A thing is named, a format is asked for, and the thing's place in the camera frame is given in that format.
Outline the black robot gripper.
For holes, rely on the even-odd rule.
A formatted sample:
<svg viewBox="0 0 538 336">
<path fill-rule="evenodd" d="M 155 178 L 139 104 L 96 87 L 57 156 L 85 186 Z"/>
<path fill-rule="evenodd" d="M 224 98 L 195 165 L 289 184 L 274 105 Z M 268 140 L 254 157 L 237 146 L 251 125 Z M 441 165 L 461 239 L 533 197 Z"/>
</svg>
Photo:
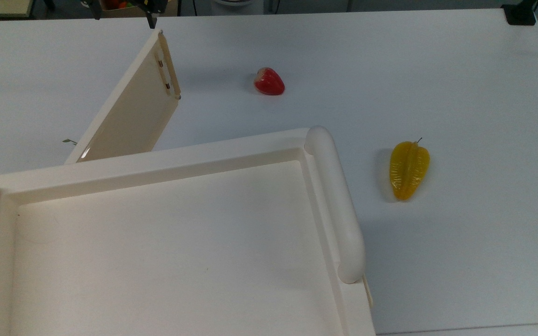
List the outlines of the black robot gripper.
<svg viewBox="0 0 538 336">
<path fill-rule="evenodd" d="M 136 6 L 145 12 L 148 26 L 151 29 L 155 29 L 158 18 L 157 14 L 162 14 L 166 11 L 167 0 L 133 0 L 133 6 Z M 87 8 L 90 9 L 94 19 L 99 21 L 102 16 L 100 0 L 88 0 Z"/>
</svg>

